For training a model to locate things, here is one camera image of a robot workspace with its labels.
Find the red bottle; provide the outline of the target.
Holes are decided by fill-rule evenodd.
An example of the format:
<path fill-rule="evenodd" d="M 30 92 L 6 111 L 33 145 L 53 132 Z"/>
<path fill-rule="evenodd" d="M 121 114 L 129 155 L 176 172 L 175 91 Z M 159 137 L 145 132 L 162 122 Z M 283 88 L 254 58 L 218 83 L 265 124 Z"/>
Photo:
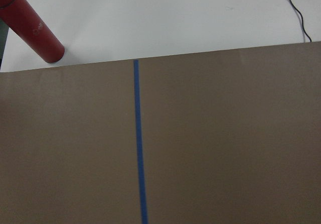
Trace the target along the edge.
<path fill-rule="evenodd" d="M 64 46 L 27 0 L 1 0 L 1 19 L 45 62 L 64 56 Z"/>

